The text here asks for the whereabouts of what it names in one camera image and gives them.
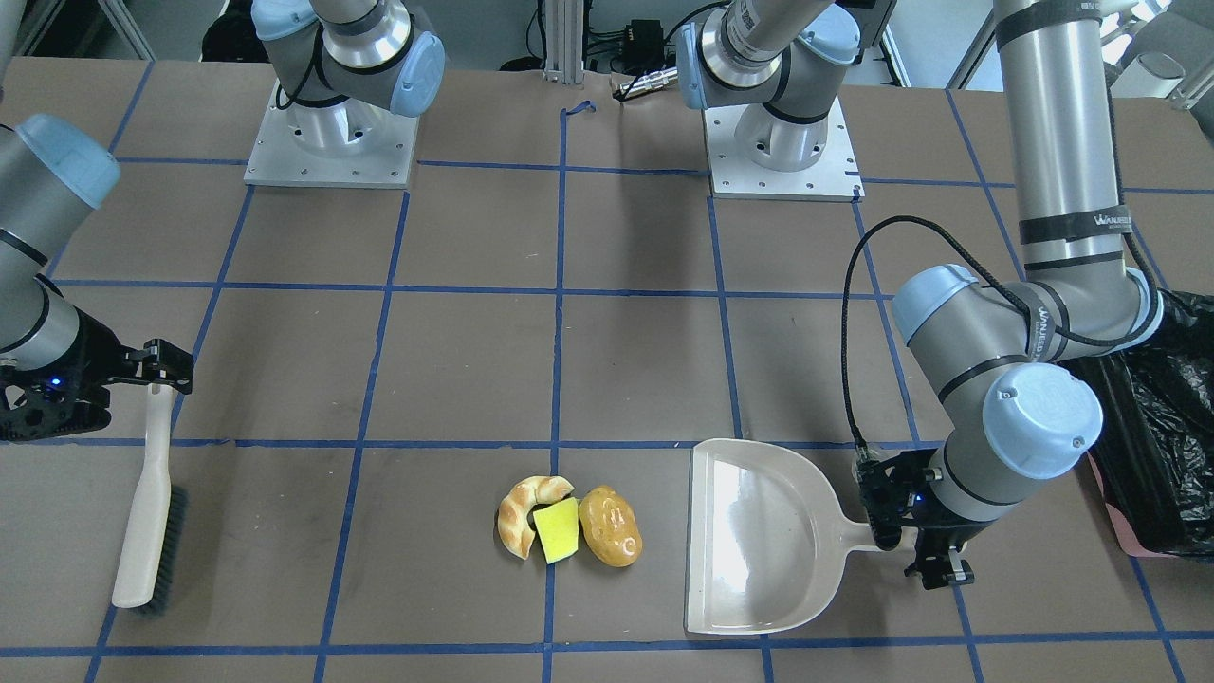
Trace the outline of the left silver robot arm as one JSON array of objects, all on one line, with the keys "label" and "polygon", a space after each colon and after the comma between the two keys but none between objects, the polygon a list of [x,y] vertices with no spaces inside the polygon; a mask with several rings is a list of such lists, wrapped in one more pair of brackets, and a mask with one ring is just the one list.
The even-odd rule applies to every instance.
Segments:
[{"label": "left silver robot arm", "polygon": [[[794,40],[792,47],[771,64],[775,75],[756,92],[728,91],[724,76],[711,75],[707,61],[710,59],[711,40],[725,38],[726,25],[733,25],[737,15],[750,8],[749,1],[737,1],[728,10],[715,8],[707,18],[707,25],[682,25],[675,40],[679,49],[679,78],[692,109],[703,113],[707,126],[707,147],[717,144],[724,133],[724,159],[713,160],[711,181],[716,194],[754,194],[756,186],[768,187],[764,192],[784,192],[795,195],[802,190],[775,190],[778,178],[790,183],[812,180],[822,187],[824,178],[796,180],[802,165],[815,161],[819,152],[809,150],[819,144],[824,155],[844,153],[843,135],[851,130],[838,112],[838,75],[826,75],[836,69],[826,50],[826,35],[836,30],[836,16],[843,25],[853,25],[851,17],[827,2],[826,13],[810,25],[806,33]],[[1087,52],[1080,42],[1095,39],[1095,28],[1085,25],[1087,19],[1097,19],[1094,2],[1088,1],[998,1],[995,36],[1005,52],[1004,74],[1009,112],[1012,118],[1012,138],[1020,146],[1016,150],[1016,173],[1021,190],[1021,227],[1023,245],[1023,275],[1027,281],[1002,284],[989,275],[989,271],[959,245],[940,224],[910,215],[897,215],[877,222],[870,230],[855,243],[846,275],[836,292],[841,304],[841,323],[838,332],[838,371],[841,372],[841,402],[846,414],[851,444],[857,459],[861,497],[867,510],[870,531],[860,527],[863,550],[894,550],[904,542],[910,528],[917,530],[915,559],[907,567],[907,576],[917,576],[925,590],[972,584],[974,573],[960,557],[968,540],[1002,519],[1006,511],[1026,500],[1053,477],[1070,469],[1082,453],[1093,450],[1101,428],[1101,405],[1093,389],[1084,381],[1057,368],[1085,355],[1114,355],[1119,351],[1141,345],[1158,328],[1165,303],[1158,294],[1156,281],[1148,272],[1128,268],[1123,263],[1121,241],[1127,241],[1135,258],[1140,258],[1138,246],[1131,241],[1131,217],[1121,200],[1121,180],[1114,181],[1114,141],[1110,138],[1110,123],[1104,116],[1106,102],[1104,90],[1097,86],[1097,57]],[[1049,68],[1040,82],[1027,82],[1023,69],[1040,72],[1039,62],[1048,53],[1076,53],[1066,57],[1066,68],[1057,72]],[[551,285],[524,288],[490,288],[472,284],[441,285],[416,284],[382,286],[385,306],[388,298],[409,297],[490,297],[495,304],[521,298],[531,303],[546,298],[552,304],[551,381],[545,397],[551,403],[548,436],[539,440],[527,432],[520,438],[503,429],[493,432],[493,438],[471,438],[471,442],[524,442],[524,449],[551,451],[549,466],[541,474],[558,471],[558,453],[563,446],[594,446],[591,442],[613,442],[612,438],[573,438],[574,425],[565,420],[575,416],[565,411],[565,398],[574,398],[573,385],[565,381],[565,362],[572,362],[572,337],[565,332],[569,323],[567,306],[574,300],[656,298],[658,302],[690,302],[709,298],[709,291],[699,288],[571,288],[567,281],[568,211],[565,199],[568,190],[571,167],[565,152],[568,150],[568,121],[580,112],[596,110],[592,99],[578,106],[563,107],[560,115],[549,106],[529,97],[527,92],[507,96],[505,113],[520,113],[531,120],[541,120],[552,113],[560,125],[560,164],[487,165],[456,163],[455,167],[493,173],[548,173],[551,184],[549,204],[554,211],[560,207],[552,222],[552,277]],[[1084,131],[1091,124],[1097,130]],[[792,142],[781,142],[782,136],[793,136],[801,130],[809,135],[802,144],[802,160],[793,158],[785,167],[778,167],[773,156],[777,152],[793,152]],[[849,206],[858,206],[863,189],[858,176],[851,170],[841,170],[843,184],[836,190],[826,192],[827,200],[841,200]],[[935,449],[906,451],[883,459],[870,449],[857,422],[855,422],[853,393],[851,393],[849,362],[860,362],[849,349],[849,334],[853,332],[851,302],[855,297],[853,273],[868,258],[867,243],[879,230],[891,224],[918,224],[944,239],[966,267],[944,264],[924,269],[910,278],[890,302],[890,320],[902,334],[904,343],[924,369],[925,379],[932,386],[938,402],[949,414],[954,425],[944,445]],[[185,403],[185,427],[191,428],[191,419],[198,434],[187,434],[187,442],[236,440],[242,442],[240,431],[246,428],[237,419],[268,415],[270,408],[282,408],[299,414],[304,423],[314,425],[320,412],[305,411],[301,406],[304,388],[318,386],[299,385],[299,392],[285,385],[285,380],[270,381],[265,397],[249,394],[261,379],[270,375],[246,372],[238,376],[237,363],[225,363],[225,381],[202,385],[202,397],[212,399],[215,405],[203,402]],[[516,389],[504,389],[490,394],[495,408],[535,406],[539,397],[523,399]]]}]

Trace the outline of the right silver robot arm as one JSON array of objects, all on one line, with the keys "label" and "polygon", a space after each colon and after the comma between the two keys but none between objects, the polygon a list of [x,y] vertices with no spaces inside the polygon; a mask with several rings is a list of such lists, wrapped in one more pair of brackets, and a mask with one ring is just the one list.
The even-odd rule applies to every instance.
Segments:
[{"label": "right silver robot arm", "polygon": [[[403,1],[255,1],[250,15],[278,82],[246,183],[404,189],[416,118],[443,81],[442,40]],[[121,345],[44,277],[118,180],[112,153],[58,116],[2,130],[5,442],[107,428],[117,383],[148,386],[147,437],[163,442],[193,388],[193,355],[161,338]]]}]

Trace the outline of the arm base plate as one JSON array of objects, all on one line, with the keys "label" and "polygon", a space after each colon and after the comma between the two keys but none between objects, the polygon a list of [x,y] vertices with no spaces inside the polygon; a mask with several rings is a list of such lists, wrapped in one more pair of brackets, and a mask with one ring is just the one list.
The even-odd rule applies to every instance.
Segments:
[{"label": "arm base plate", "polygon": [[811,124],[762,104],[703,112],[711,194],[725,199],[858,203],[866,195],[840,99]]},{"label": "arm base plate", "polygon": [[254,186],[404,190],[419,120],[347,99],[328,108],[280,109],[270,101],[248,156]]}]

